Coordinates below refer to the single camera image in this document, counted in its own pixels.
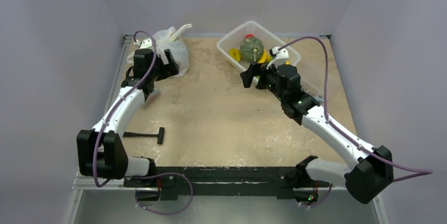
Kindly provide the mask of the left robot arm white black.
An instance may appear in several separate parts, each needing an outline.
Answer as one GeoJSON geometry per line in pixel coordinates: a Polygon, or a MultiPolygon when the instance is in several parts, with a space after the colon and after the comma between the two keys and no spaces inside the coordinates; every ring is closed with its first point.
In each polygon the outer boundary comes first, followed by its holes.
{"type": "Polygon", "coordinates": [[[103,118],[76,137],[80,173],[84,176],[122,179],[137,176],[145,187],[157,181],[150,158],[128,155],[122,144],[125,130],[136,111],[154,91],[156,81],[179,74],[179,65],[169,49],[155,55],[150,48],[138,49],[134,63],[121,83],[118,97],[103,118]]]}

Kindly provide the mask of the white plastic bag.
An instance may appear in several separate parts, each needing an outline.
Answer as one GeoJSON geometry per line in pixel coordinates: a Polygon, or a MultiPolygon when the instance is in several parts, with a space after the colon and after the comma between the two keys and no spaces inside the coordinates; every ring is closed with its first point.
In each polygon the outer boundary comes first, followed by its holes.
{"type": "MultiPolygon", "coordinates": [[[[183,76],[187,69],[189,68],[189,52],[182,38],[182,34],[187,30],[192,28],[192,24],[185,24],[179,29],[171,26],[167,30],[157,31],[155,34],[151,35],[156,41],[157,53],[161,53],[166,49],[169,49],[176,63],[179,65],[179,74],[174,77],[183,76]]],[[[141,40],[137,39],[139,33],[144,33],[147,37],[149,35],[144,31],[136,31],[133,34],[133,42],[139,48],[139,43],[141,40]]],[[[134,52],[127,56],[127,63],[133,63],[134,52]]]]}

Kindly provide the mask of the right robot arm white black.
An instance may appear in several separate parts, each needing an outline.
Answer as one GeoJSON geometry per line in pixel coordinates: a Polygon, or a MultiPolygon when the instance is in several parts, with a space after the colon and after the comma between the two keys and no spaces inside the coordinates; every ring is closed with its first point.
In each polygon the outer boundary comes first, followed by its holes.
{"type": "Polygon", "coordinates": [[[302,87],[295,66],[251,63],[240,76],[245,88],[257,79],[256,88],[269,90],[287,117],[320,137],[344,160],[341,164],[309,156],[296,166],[296,186],[328,182],[345,188],[355,200],[367,204],[393,182],[391,151],[385,146],[376,148],[350,132],[341,133],[341,126],[336,129],[338,122],[325,114],[324,107],[302,87]]]}

